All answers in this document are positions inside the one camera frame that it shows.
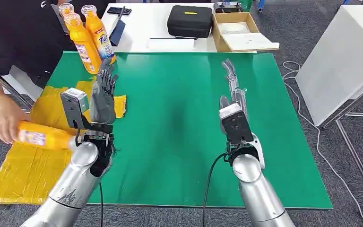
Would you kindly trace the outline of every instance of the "orange detergent bottle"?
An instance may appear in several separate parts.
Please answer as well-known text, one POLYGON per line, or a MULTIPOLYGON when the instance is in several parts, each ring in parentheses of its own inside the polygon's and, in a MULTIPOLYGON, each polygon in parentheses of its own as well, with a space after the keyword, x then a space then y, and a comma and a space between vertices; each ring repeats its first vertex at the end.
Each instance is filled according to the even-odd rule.
POLYGON ((114 63, 116 56, 104 24, 96 14, 96 7, 85 5, 81 8, 81 13, 86 17, 86 29, 90 33, 101 59, 112 58, 111 64, 114 63))
POLYGON ((74 6, 70 3, 63 3, 59 5, 59 12, 65 17, 67 14, 74 13, 74 6))
POLYGON ((76 45, 78 54, 87 72, 97 74, 102 62, 101 57, 87 29, 83 27, 80 16, 75 13, 66 14, 65 23, 69 30, 70 39, 76 45))
POLYGON ((21 121, 17 126, 18 142, 51 150, 68 149, 72 136, 66 131, 21 121))

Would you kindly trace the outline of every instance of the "person's hand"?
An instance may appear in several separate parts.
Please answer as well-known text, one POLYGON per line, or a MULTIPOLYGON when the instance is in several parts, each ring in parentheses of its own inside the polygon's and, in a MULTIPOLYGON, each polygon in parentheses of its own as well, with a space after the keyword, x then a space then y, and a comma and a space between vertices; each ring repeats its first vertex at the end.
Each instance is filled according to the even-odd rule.
POLYGON ((5 143, 17 140, 19 121, 29 121, 30 117, 13 100, 8 100, 0 108, 0 139, 5 143))

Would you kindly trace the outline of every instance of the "white paper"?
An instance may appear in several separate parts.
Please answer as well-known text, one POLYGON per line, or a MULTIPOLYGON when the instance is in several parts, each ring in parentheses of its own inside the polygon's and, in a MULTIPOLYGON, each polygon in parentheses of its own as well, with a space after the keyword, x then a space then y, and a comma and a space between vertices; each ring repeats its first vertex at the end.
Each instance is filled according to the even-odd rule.
POLYGON ((249 33, 250 29, 245 22, 218 24, 220 34, 249 33))
POLYGON ((232 51, 279 48, 279 43, 271 42, 259 32, 244 34, 224 34, 222 36, 232 51))
POLYGON ((193 51, 194 39, 149 39, 147 48, 152 51, 173 52, 173 51, 193 51))

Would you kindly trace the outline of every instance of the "gray carpet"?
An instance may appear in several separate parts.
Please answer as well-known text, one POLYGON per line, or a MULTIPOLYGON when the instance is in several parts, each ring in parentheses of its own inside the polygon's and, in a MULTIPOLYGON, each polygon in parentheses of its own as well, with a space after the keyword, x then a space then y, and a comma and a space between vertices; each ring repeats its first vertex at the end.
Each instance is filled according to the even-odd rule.
MULTIPOLYGON (((341 2, 342 0, 266 0, 262 14, 257 13, 255 5, 251 12, 260 31, 270 40, 280 42, 280 50, 272 52, 278 65, 281 66, 287 60, 303 64, 341 2)), ((282 74, 287 72, 283 68, 280 70, 282 74)), ((288 83, 299 92, 294 80, 288 83)), ((297 107, 296 97, 289 93, 297 107)), ((302 111, 308 116, 305 107, 302 111)), ((300 121, 334 209, 289 211, 293 221, 301 227, 363 227, 358 209, 346 188, 316 152, 317 131, 303 119, 300 118, 300 121)), ((363 160, 363 118, 346 117, 342 123, 363 160)), ((0 165, 8 149, 8 145, 0 142, 0 165)), ((321 132, 320 150, 346 180, 363 209, 363 180, 336 125, 321 132)), ((0 226, 20 225, 36 208, 14 205, 8 210, 0 211, 0 226)), ((200 215, 200 209, 105 206, 104 226, 198 227, 201 225, 200 215)), ((77 219, 76 226, 99 226, 99 218, 99 206, 87 206, 77 219)), ((207 226, 249 227, 251 224, 244 210, 209 209, 207 226)))

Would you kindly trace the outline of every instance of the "silver robotic arm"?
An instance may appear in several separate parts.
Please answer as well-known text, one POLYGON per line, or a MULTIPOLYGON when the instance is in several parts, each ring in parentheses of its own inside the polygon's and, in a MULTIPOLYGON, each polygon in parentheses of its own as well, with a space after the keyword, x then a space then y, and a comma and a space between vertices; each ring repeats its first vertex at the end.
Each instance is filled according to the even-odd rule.
POLYGON ((262 147, 248 124, 245 91, 239 88, 233 64, 222 62, 229 81, 231 102, 220 98, 219 117, 226 134, 226 161, 240 181, 240 194, 255 227, 295 227, 270 182, 263 175, 265 168, 262 147))
POLYGON ((60 94, 68 124, 78 129, 69 141, 70 163, 46 201, 21 227, 71 227, 92 191, 112 164, 115 120, 113 89, 117 75, 111 75, 109 61, 102 63, 92 87, 90 103, 85 93, 71 88, 60 94), (89 109, 91 124, 82 112, 89 109), (86 130, 80 135, 80 129, 86 130))

